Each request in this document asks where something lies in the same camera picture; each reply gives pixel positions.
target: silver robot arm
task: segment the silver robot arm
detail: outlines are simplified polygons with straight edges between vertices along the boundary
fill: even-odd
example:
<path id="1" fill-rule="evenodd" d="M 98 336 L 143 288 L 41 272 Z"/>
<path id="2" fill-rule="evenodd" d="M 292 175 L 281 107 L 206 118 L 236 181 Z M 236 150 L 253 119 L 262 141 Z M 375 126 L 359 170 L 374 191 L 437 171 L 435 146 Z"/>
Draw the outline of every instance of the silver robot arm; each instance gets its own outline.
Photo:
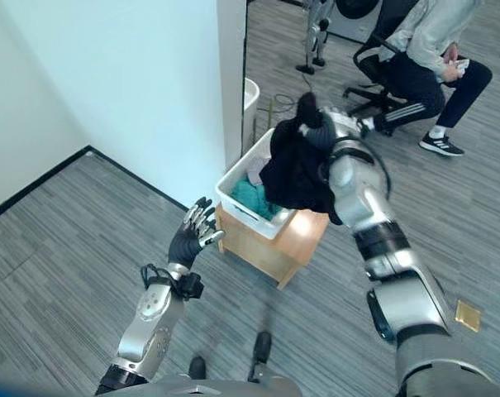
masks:
<path id="1" fill-rule="evenodd" d="M 334 0 L 305 0 L 308 9 L 307 39 L 305 41 L 305 64 L 296 69 L 306 74 L 314 74 L 312 64 L 325 66 L 323 50 L 329 36 L 328 27 L 331 24 L 331 11 Z"/>
<path id="2" fill-rule="evenodd" d="M 500 389 L 457 341 L 455 321 L 434 276 L 398 226 L 378 162 L 338 112 L 329 166 L 335 211 L 352 231 L 365 273 L 377 284 L 367 300 L 382 339 L 397 344 L 401 396 L 496 396 Z"/>
<path id="3" fill-rule="evenodd" d="M 183 316 L 183 302 L 199 299 L 203 285 L 191 266 L 200 251 L 224 236 L 208 218 L 211 200 L 201 198 L 187 212 L 169 246 L 169 265 L 141 269 L 145 292 L 123 334 L 117 356 L 101 379 L 97 394 L 150 382 L 167 352 L 171 333 Z"/>

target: teal cloth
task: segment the teal cloth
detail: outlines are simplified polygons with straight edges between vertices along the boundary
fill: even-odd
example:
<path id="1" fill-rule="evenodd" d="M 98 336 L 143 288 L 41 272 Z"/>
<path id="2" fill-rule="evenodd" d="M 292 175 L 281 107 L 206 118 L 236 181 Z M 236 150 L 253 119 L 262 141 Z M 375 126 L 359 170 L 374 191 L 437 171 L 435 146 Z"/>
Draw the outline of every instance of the teal cloth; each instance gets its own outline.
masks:
<path id="1" fill-rule="evenodd" d="M 283 209 L 266 201 L 264 186 L 262 184 L 254 186 L 247 177 L 236 183 L 231 197 L 268 221 L 271 221 L 274 215 Z"/>

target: white jacket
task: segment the white jacket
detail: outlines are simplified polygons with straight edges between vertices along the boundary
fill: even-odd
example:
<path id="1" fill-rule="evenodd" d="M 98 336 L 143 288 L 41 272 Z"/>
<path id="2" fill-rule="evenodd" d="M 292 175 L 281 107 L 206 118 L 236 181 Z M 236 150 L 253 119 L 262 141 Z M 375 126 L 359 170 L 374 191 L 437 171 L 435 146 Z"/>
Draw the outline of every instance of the white jacket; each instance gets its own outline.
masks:
<path id="1" fill-rule="evenodd" d="M 407 14 L 388 42 L 420 66 L 441 76 L 446 70 L 442 54 L 451 43 L 457 43 L 461 33 L 484 0 L 419 0 Z M 380 47 L 383 62 L 394 52 Z"/>

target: person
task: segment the person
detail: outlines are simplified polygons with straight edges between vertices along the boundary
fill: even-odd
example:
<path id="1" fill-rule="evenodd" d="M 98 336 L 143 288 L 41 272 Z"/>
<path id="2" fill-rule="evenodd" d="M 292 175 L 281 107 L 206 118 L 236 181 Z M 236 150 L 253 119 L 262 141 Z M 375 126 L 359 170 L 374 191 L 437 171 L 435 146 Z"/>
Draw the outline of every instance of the person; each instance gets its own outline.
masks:
<path id="1" fill-rule="evenodd" d="M 419 146 L 441 155 L 464 154 L 445 133 L 455 127 L 492 79 L 487 66 L 475 60 L 461 61 L 457 44 L 481 4 L 483 0 L 418 1 L 388 38 L 401 52 L 395 54 L 385 47 L 379 51 L 385 77 L 408 103 L 364 119 L 369 130 L 391 131 L 440 114 Z M 466 69 L 459 62 L 466 63 Z M 448 103 L 441 83 L 455 88 Z"/>

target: gold plate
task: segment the gold plate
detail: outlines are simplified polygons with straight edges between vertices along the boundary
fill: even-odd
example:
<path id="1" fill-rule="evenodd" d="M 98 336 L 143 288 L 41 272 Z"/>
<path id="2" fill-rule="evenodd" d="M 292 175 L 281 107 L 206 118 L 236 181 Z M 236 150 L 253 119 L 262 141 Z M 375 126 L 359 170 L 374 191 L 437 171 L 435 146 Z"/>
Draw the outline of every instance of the gold plate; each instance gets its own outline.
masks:
<path id="1" fill-rule="evenodd" d="M 481 312 L 462 300 L 457 299 L 455 321 L 464 324 L 474 332 L 479 332 L 479 327 L 481 325 Z"/>

